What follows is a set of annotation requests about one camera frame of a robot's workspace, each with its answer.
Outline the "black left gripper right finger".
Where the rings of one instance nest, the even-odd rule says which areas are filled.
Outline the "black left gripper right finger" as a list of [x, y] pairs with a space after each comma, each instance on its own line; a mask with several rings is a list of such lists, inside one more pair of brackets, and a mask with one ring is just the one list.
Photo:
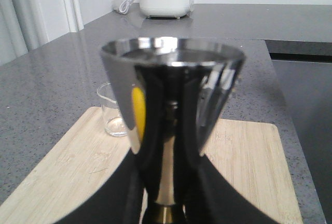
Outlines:
[[207, 156], [201, 158], [184, 205], [187, 223], [277, 223], [237, 192]]

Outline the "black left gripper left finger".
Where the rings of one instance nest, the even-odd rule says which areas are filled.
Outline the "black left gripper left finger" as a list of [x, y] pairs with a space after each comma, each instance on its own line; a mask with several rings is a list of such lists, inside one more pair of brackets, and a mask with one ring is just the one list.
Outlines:
[[143, 192], [134, 154], [128, 151], [110, 178], [56, 223], [139, 223]]

